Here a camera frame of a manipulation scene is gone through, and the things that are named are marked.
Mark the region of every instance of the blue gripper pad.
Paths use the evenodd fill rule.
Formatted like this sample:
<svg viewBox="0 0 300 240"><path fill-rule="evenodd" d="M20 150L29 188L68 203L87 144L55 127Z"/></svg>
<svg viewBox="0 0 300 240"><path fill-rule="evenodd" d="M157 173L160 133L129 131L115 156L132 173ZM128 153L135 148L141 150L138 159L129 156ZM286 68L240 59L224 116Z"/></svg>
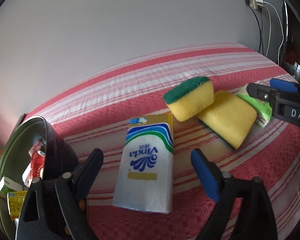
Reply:
<svg viewBox="0 0 300 240"><path fill-rule="evenodd" d="M291 92L291 93L297 93L298 87L295 86L293 82L280 80L276 78L270 79L270 87L279 89L283 92Z"/></svg>
<svg viewBox="0 0 300 240"><path fill-rule="evenodd" d="M209 162L200 149L191 152L191 164L208 198L218 202L222 191L222 173L215 163Z"/></svg>

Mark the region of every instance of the white cable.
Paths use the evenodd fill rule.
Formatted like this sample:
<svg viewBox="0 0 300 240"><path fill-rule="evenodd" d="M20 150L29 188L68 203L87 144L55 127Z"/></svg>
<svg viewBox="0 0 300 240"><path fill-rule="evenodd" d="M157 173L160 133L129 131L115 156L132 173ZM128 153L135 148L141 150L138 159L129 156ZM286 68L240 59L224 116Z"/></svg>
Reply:
<svg viewBox="0 0 300 240"><path fill-rule="evenodd" d="M269 14L269 39L268 39L268 48L267 48L267 52L266 52L266 57L268 56L268 50L269 50L269 45L270 45L270 38L271 38L271 16L270 16L270 11L266 6L263 6L263 8L265 8L268 11Z"/></svg>
<svg viewBox="0 0 300 240"><path fill-rule="evenodd" d="M269 4L270 6L272 6L272 7L274 8L275 12L277 13L278 19L279 19L279 21L280 21L281 32L282 32L282 42L281 42L280 47L279 47L279 50L278 50L278 65L279 65L279 54L280 54L280 49L281 49L281 46L282 46L283 40L284 40L282 23L281 23L279 14L278 14L278 12L277 12L277 9L276 9L271 3L268 3L268 2L266 2L266 1L263 1L263 2L266 3L266 4Z"/></svg>

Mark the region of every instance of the green and yellow sponge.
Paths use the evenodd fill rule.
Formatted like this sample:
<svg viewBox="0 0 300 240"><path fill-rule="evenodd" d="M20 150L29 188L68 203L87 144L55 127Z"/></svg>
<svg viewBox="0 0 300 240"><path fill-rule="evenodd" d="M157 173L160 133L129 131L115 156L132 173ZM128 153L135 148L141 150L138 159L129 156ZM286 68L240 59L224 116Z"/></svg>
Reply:
<svg viewBox="0 0 300 240"><path fill-rule="evenodd" d="M190 78L168 91L163 100L175 118L183 122L213 103L213 86L207 77Z"/></svg>
<svg viewBox="0 0 300 240"><path fill-rule="evenodd" d="M254 124L257 112L237 96L219 90L214 95L213 104L197 114L197 117L234 149L238 149Z"/></svg>

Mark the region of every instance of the power outlet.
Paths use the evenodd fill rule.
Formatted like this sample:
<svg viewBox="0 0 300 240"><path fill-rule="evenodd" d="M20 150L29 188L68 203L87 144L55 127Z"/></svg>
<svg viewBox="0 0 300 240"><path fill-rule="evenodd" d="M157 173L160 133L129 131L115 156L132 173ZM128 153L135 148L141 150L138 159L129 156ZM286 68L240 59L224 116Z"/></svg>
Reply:
<svg viewBox="0 0 300 240"><path fill-rule="evenodd" d="M256 1L256 0L245 0L245 2L246 2L246 5L250 6L252 9L260 10L260 9L258 8L257 1Z"/></svg>

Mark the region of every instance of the blue printed logo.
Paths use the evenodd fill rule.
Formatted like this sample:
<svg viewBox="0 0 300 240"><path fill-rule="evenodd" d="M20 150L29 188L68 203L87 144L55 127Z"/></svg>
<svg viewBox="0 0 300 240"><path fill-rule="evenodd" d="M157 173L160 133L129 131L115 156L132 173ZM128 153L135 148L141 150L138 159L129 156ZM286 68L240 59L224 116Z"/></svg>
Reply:
<svg viewBox="0 0 300 240"><path fill-rule="evenodd" d="M139 158L135 161L131 161L130 165L133 166L134 170L144 171L146 166L153 168L157 161L157 155L152 154L150 156Z"/></svg>

